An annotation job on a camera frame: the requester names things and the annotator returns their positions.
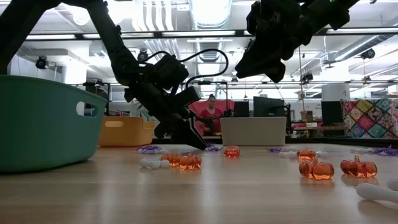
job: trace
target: person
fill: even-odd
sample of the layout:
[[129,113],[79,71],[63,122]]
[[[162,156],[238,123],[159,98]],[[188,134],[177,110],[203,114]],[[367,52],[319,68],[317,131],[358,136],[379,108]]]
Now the person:
[[213,133],[221,132],[220,116],[222,114],[223,112],[216,108],[216,97],[211,94],[208,99],[208,107],[199,114],[199,117],[212,121],[213,130],[205,123],[202,123],[203,135],[212,136]]

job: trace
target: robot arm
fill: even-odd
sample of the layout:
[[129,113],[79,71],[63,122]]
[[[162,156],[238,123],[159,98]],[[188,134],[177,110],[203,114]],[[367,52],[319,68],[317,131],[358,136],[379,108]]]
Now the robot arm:
[[285,73],[282,60],[288,60],[300,45],[326,25],[334,30],[349,22],[349,8],[359,0],[261,0],[247,17],[248,32],[256,40],[235,70],[238,78],[265,73],[280,82]]
[[[115,26],[103,0],[13,0],[0,16],[0,66],[3,74],[14,54],[42,14],[61,2],[87,9],[111,60],[116,80],[125,86],[125,99],[136,98],[160,124],[158,138],[171,133],[174,139],[204,150],[206,143],[195,129],[195,114],[187,106],[200,99],[194,87],[175,94],[188,71],[175,56],[166,54],[155,65],[137,61],[126,48],[119,26]],[[171,93],[165,90],[173,88]]]

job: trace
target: purple toy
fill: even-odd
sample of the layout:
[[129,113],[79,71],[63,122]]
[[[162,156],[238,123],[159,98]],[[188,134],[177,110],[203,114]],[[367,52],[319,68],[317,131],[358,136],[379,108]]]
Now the purple toy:
[[382,152],[384,152],[385,154],[387,154],[389,156],[398,156],[398,150],[393,149],[391,145],[387,148],[378,148],[378,149],[373,149],[373,150],[374,150],[374,152],[370,152],[370,153],[381,154]]
[[139,154],[160,154],[165,150],[159,146],[141,146],[137,148]]
[[280,152],[282,150],[282,148],[277,148],[277,147],[271,147],[269,149],[267,149],[270,152]]
[[222,149],[222,147],[218,147],[214,144],[207,144],[206,151],[209,152],[218,152]]

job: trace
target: orange pumpkin figurine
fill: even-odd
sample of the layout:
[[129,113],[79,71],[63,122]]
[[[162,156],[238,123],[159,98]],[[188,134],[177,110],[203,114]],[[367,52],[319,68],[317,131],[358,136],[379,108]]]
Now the orange pumpkin figurine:
[[374,162],[360,161],[355,155],[354,160],[343,160],[340,164],[341,171],[347,175],[356,177],[374,177],[377,174],[377,166]]
[[315,180],[329,180],[335,174],[333,165],[327,162],[318,162],[317,158],[312,162],[302,162],[298,169],[303,177]]
[[225,147],[224,155],[226,157],[239,157],[241,150],[238,146],[227,146]]
[[299,158],[301,160],[311,161],[311,160],[314,160],[316,158],[316,156],[317,156],[317,153],[312,150],[305,149],[305,150],[297,151],[297,158]]
[[170,154],[164,154],[160,160],[168,160],[170,162],[170,166],[178,166],[178,163],[180,162],[181,155],[178,154],[173,154],[173,152],[170,152]]
[[199,156],[183,156],[180,158],[180,168],[181,169],[195,169],[200,168],[201,159]]

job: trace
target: green plastic basket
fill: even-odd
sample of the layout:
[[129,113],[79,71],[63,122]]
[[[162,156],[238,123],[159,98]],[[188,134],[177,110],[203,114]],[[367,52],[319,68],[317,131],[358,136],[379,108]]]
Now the green plastic basket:
[[[32,172],[94,155],[106,100],[63,83],[0,75],[0,172]],[[96,116],[78,115],[79,102]]]

